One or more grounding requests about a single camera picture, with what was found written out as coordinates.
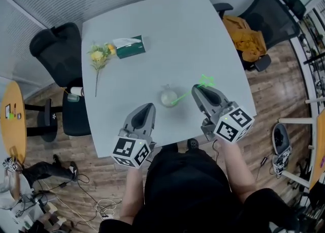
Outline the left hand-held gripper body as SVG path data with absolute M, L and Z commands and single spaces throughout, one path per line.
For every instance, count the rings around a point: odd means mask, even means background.
M 120 130 L 119 135 L 114 139 L 114 143 L 112 158 L 119 165 L 136 169 L 142 166 L 155 146 L 151 136 L 140 135 L 126 129 Z

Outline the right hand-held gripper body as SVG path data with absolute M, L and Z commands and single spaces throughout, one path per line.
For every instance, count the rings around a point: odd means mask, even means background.
M 228 102 L 212 114 L 206 114 L 201 130 L 208 140 L 220 137 L 234 143 L 243 138 L 254 123 L 254 118 L 236 102 Z

